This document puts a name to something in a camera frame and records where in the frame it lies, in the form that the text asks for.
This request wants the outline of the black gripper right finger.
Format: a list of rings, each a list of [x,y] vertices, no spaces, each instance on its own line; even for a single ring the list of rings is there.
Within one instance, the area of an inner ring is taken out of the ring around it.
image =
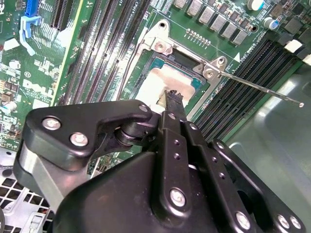
[[[207,143],[198,127],[186,120],[183,96],[174,91],[174,113],[197,167],[217,230],[221,233],[305,233],[306,226],[228,146]]]

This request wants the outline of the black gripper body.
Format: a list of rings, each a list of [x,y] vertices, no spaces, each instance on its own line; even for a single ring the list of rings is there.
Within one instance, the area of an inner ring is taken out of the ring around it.
[[[143,152],[75,188],[54,233],[230,233],[212,188],[186,152]]]

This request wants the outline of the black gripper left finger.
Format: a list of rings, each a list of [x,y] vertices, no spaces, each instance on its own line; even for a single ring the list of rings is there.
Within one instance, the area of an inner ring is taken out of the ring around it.
[[[139,100],[39,108],[26,117],[14,175],[56,213],[75,188],[143,152],[186,152],[173,93],[165,110]]]

